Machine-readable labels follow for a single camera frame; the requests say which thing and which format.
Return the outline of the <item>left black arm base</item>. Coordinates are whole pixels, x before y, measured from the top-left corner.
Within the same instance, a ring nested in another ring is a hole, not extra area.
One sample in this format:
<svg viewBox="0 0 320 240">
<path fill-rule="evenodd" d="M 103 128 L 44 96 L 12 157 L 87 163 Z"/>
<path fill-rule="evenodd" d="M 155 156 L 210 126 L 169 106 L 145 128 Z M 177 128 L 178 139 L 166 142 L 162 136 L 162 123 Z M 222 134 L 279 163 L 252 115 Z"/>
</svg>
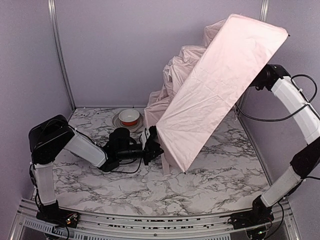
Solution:
<svg viewBox="0 0 320 240">
<path fill-rule="evenodd" d="M 44 213 L 38 212 L 36 218 L 48 223 L 56 224 L 61 227 L 76 228 L 79 222 L 80 214 L 68 210 L 61 210 L 54 216 L 46 216 Z"/>
</svg>

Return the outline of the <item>pink and black umbrella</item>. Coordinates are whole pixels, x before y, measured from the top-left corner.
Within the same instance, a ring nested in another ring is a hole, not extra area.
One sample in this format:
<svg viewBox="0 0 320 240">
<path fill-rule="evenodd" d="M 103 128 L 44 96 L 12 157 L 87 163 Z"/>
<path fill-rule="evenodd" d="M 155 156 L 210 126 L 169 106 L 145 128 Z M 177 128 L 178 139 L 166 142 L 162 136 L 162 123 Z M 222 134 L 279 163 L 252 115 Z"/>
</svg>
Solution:
<svg viewBox="0 0 320 240">
<path fill-rule="evenodd" d="M 281 27 L 244 15 L 204 28 L 203 45 L 185 45 L 164 67 L 163 86 L 144 109 L 156 127 L 162 170 L 187 171 L 214 130 L 286 41 Z"/>
</svg>

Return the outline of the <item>aluminium corner post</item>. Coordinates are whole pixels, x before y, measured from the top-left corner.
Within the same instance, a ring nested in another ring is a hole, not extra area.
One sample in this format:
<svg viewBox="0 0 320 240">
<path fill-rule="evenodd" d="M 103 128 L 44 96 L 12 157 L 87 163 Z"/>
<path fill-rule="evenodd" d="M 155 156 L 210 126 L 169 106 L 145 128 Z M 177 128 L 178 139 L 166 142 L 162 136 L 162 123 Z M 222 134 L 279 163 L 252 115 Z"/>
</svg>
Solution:
<svg viewBox="0 0 320 240">
<path fill-rule="evenodd" d="M 266 22 L 268 18 L 270 0 L 262 0 L 260 6 L 259 20 Z"/>
<path fill-rule="evenodd" d="M 58 25 L 58 18 L 57 18 L 57 12 L 56 12 L 56 1 L 55 0 L 48 0 L 48 12 L 50 17 L 50 22 L 52 25 L 52 32 L 53 32 L 53 38 L 55 43 L 55 49 L 57 53 L 59 68 L 62 75 L 63 85 L 66 91 L 67 99 L 69 102 L 69 106 L 72 112 L 76 110 L 76 104 L 74 100 L 74 96 L 72 93 L 67 68 L 63 56 L 63 49 L 61 45 L 61 39 L 60 39 L 60 33 L 59 33 L 59 25 Z"/>
</svg>

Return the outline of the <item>left aluminium corner post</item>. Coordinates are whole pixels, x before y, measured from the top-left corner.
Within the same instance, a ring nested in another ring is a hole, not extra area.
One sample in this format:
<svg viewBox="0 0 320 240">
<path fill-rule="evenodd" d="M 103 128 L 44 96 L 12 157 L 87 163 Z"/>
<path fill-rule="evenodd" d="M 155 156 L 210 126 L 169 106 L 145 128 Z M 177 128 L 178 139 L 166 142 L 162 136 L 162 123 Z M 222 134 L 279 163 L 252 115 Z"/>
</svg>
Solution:
<svg viewBox="0 0 320 240">
<path fill-rule="evenodd" d="M 58 18 L 57 18 L 57 12 L 56 12 L 56 1 L 55 0 L 48 0 L 48 12 L 50 17 L 50 22 L 52 25 L 52 32 L 53 32 L 53 38 L 55 43 L 55 49 L 57 53 L 59 68 L 62 75 L 63 85 L 66 91 L 67 99 L 69 102 L 69 106 L 72 112 L 76 110 L 76 104 L 74 100 L 74 96 L 72 93 L 67 68 L 63 56 L 63 49 L 61 45 L 61 39 L 60 39 L 60 33 L 59 33 L 59 25 L 58 25 Z"/>
</svg>

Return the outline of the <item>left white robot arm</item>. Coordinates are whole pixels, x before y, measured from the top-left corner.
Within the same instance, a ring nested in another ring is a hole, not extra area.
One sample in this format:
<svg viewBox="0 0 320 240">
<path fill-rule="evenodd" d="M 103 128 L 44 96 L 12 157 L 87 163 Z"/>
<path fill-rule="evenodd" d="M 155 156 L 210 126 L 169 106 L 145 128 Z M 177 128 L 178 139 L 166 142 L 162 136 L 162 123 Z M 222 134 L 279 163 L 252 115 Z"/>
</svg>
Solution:
<svg viewBox="0 0 320 240">
<path fill-rule="evenodd" d="M 28 133 L 29 174 L 36 189 L 39 213 L 52 220 L 67 216 L 59 207 L 53 179 L 53 163 L 61 152 L 68 152 L 108 173 L 115 171 L 123 160 L 138 159 L 147 166 L 164 152 L 157 137 L 155 126 L 144 129 L 138 141 L 131 137 L 129 129 L 118 127 L 110 133 L 108 142 L 100 146 L 69 125 L 61 114 L 33 127 Z"/>
</svg>

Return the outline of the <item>red and white bowl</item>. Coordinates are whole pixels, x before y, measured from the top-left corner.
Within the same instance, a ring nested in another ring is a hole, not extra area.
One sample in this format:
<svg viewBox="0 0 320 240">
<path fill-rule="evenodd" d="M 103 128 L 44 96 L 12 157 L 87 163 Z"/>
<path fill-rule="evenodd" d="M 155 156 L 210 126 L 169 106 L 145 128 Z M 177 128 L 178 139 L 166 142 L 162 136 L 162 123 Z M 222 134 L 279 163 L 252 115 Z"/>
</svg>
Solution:
<svg viewBox="0 0 320 240">
<path fill-rule="evenodd" d="M 135 109 L 125 109 L 118 115 L 120 122 L 127 127 L 136 125 L 139 117 L 140 113 Z"/>
</svg>

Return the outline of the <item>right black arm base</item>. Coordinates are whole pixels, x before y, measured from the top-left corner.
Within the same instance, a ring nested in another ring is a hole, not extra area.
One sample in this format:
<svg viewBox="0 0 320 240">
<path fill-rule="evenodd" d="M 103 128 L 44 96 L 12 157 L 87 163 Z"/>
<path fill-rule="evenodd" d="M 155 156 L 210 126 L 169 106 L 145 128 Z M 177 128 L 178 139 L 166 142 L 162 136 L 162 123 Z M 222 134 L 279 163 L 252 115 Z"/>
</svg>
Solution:
<svg viewBox="0 0 320 240">
<path fill-rule="evenodd" d="M 235 230 L 242 228 L 249 228 L 265 223 L 271 223 L 274 220 L 273 214 L 268 214 L 267 216 L 254 216 L 251 211 L 244 211 L 233 213 L 227 220 L 229 224 L 233 226 Z"/>
</svg>

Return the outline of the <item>right aluminium corner post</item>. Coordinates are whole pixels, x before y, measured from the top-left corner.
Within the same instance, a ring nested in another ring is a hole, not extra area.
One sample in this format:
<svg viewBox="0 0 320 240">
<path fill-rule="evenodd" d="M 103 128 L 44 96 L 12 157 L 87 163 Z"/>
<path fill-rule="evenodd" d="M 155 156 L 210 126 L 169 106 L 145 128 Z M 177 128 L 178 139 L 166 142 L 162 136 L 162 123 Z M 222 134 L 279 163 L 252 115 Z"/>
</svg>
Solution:
<svg viewBox="0 0 320 240">
<path fill-rule="evenodd" d="M 259 20 L 266 22 L 268 18 L 270 0 L 262 0 L 260 6 Z"/>
</svg>

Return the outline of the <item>aluminium front rail frame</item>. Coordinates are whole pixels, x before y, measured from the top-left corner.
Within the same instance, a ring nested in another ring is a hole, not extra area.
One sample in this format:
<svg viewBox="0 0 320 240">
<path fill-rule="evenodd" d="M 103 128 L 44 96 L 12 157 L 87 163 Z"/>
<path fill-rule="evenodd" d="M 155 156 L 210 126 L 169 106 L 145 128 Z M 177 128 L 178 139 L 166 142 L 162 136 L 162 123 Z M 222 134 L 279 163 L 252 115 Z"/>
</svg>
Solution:
<svg viewBox="0 0 320 240">
<path fill-rule="evenodd" d="M 72 224 L 36 217 L 33 200 L 22 199 L 10 240 L 299 240 L 301 236 L 287 201 L 273 206 L 271 216 L 249 223 L 243 211 L 186 215 L 130 216 L 77 211 Z"/>
</svg>

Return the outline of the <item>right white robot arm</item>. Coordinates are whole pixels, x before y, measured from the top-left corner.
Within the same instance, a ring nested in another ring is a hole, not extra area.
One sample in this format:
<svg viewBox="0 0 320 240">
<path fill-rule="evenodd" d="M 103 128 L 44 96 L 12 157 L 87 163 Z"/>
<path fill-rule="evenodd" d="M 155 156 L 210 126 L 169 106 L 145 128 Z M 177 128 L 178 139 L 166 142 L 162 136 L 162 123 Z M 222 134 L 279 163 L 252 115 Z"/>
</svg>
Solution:
<svg viewBox="0 0 320 240">
<path fill-rule="evenodd" d="M 312 82 L 315 88 L 310 97 L 295 78 Z M 312 77 L 291 76 L 278 64 L 267 64 L 249 85 L 241 117 L 271 181 L 253 201 L 253 215 L 269 215 L 319 165 L 320 115 L 312 106 L 317 93 Z"/>
</svg>

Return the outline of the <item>grey round plate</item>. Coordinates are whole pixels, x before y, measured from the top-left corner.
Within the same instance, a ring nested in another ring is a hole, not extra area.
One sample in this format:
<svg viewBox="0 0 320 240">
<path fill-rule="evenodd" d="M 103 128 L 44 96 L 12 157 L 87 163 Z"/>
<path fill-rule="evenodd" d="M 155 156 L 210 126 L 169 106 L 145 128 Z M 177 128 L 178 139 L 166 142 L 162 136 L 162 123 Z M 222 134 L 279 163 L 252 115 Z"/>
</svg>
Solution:
<svg viewBox="0 0 320 240">
<path fill-rule="evenodd" d="M 113 117 L 112 124 L 115 128 L 126 128 L 133 133 L 143 126 L 144 119 L 137 110 L 125 109 Z"/>
</svg>

